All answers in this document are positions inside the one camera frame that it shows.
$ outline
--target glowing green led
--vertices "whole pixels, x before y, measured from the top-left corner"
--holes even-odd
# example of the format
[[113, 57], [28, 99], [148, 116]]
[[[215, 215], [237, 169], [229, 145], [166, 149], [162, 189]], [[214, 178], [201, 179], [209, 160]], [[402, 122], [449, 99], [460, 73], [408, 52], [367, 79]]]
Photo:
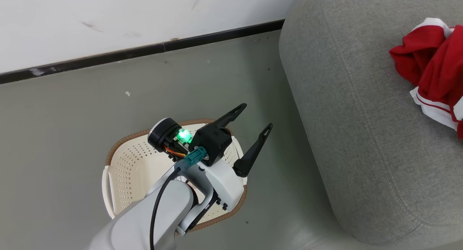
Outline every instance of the glowing green led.
[[180, 129], [177, 133], [177, 140], [181, 143], [190, 143], [193, 139], [193, 136], [188, 130]]

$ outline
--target baseboard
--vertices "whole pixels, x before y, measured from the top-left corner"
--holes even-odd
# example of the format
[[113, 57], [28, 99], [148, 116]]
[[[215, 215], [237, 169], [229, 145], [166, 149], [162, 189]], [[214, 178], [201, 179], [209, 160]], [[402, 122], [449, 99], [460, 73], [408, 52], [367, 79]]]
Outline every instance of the baseboard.
[[93, 67], [95, 65], [103, 65], [111, 62], [118, 62], [125, 59], [141, 57], [151, 54], [158, 54], [178, 49], [195, 47], [205, 44], [210, 44], [229, 39], [250, 36], [254, 34], [261, 34], [265, 32], [279, 30], [283, 27], [284, 20], [268, 22], [254, 26], [242, 27], [228, 31], [222, 31], [212, 34], [195, 36], [191, 38], [179, 39], [175, 41], [164, 42], [145, 47], [137, 47], [118, 52], [101, 54], [91, 57], [84, 57], [81, 59], [60, 62], [51, 65], [42, 65], [40, 67], [33, 67], [22, 69], [14, 72], [0, 74], [0, 85], [6, 83], [17, 82], [21, 80], [51, 75], [59, 72], [66, 72], [86, 67]]

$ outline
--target perforated basket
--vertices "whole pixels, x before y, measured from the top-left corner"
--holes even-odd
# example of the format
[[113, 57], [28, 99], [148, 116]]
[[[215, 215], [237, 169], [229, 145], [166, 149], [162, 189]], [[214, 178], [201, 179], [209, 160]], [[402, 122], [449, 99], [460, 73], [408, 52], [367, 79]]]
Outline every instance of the perforated basket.
[[[210, 119], [199, 119], [179, 123], [192, 135]], [[165, 153], [157, 152], [147, 142], [149, 129], [134, 133], [119, 140], [109, 152], [102, 177], [102, 191], [106, 210], [111, 218], [121, 213], [132, 202], [143, 199], [150, 187], [172, 166], [173, 162]], [[223, 159], [230, 165], [243, 156], [238, 140], [233, 136], [232, 143], [225, 150]], [[246, 198], [247, 178], [243, 181], [245, 192], [238, 205], [231, 212], [222, 210], [214, 204], [193, 230], [212, 225], [235, 214]], [[204, 195], [193, 187], [200, 202]]]

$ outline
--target cable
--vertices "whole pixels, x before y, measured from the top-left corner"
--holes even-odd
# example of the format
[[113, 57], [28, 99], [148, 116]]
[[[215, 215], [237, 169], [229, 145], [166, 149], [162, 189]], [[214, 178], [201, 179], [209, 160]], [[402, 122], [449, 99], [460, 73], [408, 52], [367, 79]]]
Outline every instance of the cable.
[[173, 151], [173, 150], [167, 148], [167, 146], [165, 146], [165, 145], [164, 145], [164, 148], [165, 148], [166, 151], [168, 151], [168, 152], [170, 152], [170, 153], [172, 153], [172, 154], [174, 154], [174, 155], [181, 156], [181, 157], [183, 157], [183, 158], [185, 158], [185, 156], [186, 156], [186, 155], [183, 154], [183, 153], [178, 153], [178, 152], [175, 152], [175, 151]]
[[167, 185], [169, 182], [173, 179], [175, 179], [175, 176], [177, 173], [179, 173], [180, 168], [177, 168], [172, 172], [172, 174], [167, 177], [166, 181], [164, 181], [164, 184], [161, 186], [159, 189], [159, 193], [157, 194], [156, 202], [154, 203], [154, 208], [153, 208], [153, 214], [151, 216], [151, 226], [149, 228], [149, 249], [154, 250], [154, 221], [156, 218], [156, 213], [157, 213], [157, 208], [159, 207], [159, 201], [161, 201], [161, 196], [162, 193], [164, 193], [164, 190], [166, 189]]

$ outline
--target basket rim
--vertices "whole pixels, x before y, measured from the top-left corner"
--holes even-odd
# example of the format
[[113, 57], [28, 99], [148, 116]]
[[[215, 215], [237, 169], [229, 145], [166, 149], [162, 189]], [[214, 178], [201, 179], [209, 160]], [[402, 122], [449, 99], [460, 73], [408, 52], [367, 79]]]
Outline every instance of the basket rim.
[[[180, 126], [185, 126], [185, 125], [201, 124], [201, 123], [213, 123], [214, 121], [215, 120], [212, 120], [212, 119], [209, 119], [209, 118], [201, 118], [201, 119], [197, 119], [197, 120], [183, 121], [183, 122], [180, 122], [178, 124]], [[228, 127], [227, 127], [227, 129], [230, 131], [230, 133], [233, 136], [233, 131]], [[113, 145], [113, 147], [109, 151], [108, 156], [106, 158], [105, 166], [110, 166], [111, 165], [111, 160], [112, 160], [112, 157], [114, 156], [114, 153], [116, 153], [117, 149], [122, 144], [126, 143], [127, 141], [133, 140], [135, 138], [141, 137], [143, 135], [147, 135], [149, 133], [149, 131], [150, 131], [150, 129], [142, 130], [142, 131], [133, 133], [131, 135], [127, 135], [124, 138], [120, 139], [116, 144]], [[234, 214], [236, 214], [236, 212], [238, 212], [238, 210], [240, 210], [240, 208], [245, 203], [246, 195], [247, 195], [247, 192], [248, 192], [248, 185], [243, 185], [243, 187], [245, 189], [244, 192], [243, 192], [243, 195], [241, 195], [241, 198], [239, 199], [238, 204], [236, 205], [236, 207], [231, 212], [227, 212], [226, 214], [223, 214], [220, 217], [216, 217], [216, 218], [211, 219], [209, 221], [197, 224], [197, 225], [195, 225], [194, 228], [192, 228], [192, 230], [190, 230], [190, 232], [193, 232], [193, 231], [208, 227], [210, 225], [214, 225], [215, 223], [218, 223], [218, 222], [220, 222], [222, 220], [225, 220], [225, 219], [233, 216]]]

